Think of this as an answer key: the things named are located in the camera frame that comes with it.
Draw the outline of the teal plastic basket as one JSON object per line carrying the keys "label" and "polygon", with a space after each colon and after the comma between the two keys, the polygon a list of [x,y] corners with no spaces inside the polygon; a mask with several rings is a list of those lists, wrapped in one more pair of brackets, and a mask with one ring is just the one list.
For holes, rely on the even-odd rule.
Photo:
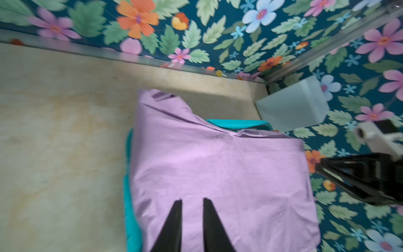
{"label": "teal plastic basket", "polygon": [[[228,130],[241,130],[241,129],[259,129],[259,130],[272,130],[270,123],[261,120],[219,120],[207,119],[212,125]],[[123,203],[124,203],[124,222],[127,237],[127,251],[140,252],[142,250],[142,235],[141,229],[135,219],[134,210],[131,201],[130,191],[130,163],[131,163],[131,149],[132,149],[132,136],[133,129],[130,129],[126,140],[126,160],[127,170],[123,177]]]}

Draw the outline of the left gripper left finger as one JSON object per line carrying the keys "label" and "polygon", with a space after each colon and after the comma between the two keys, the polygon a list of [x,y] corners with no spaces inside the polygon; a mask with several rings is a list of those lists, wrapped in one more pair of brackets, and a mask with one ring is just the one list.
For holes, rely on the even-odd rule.
{"label": "left gripper left finger", "polygon": [[151,252],[181,252],[183,201],[173,203]]}

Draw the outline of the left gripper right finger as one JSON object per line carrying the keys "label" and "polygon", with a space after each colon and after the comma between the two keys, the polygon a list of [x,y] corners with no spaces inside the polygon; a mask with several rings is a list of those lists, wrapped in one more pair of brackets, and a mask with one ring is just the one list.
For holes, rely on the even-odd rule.
{"label": "left gripper right finger", "polygon": [[205,252],[235,252],[212,200],[203,199],[203,241]]}

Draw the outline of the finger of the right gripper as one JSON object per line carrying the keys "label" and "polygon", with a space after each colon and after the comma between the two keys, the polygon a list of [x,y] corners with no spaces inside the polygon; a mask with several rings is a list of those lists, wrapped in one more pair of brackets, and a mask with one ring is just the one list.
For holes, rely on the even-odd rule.
{"label": "finger of the right gripper", "polygon": [[384,153],[323,158],[318,173],[349,196],[373,206],[403,204],[403,161]]}

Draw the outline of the purple pants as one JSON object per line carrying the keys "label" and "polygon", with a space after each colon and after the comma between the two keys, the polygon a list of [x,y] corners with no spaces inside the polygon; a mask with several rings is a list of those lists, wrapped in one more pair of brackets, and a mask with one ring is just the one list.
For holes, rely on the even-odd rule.
{"label": "purple pants", "polygon": [[156,89],[139,94],[130,187],[145,252],[177,200],[182,250],[203,251],[205,198],[238,252],[310,252],[321,241],[302,140],[220,128]]}

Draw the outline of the light grey cube box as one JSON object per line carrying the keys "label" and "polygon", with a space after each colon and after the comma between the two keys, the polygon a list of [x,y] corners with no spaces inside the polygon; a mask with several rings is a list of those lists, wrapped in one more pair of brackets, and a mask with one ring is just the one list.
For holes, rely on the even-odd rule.
{"label": "light grey cube box", "polygon": [[255,102],[262,120],[280,132],[319,125],[330,110],[315,76]]}

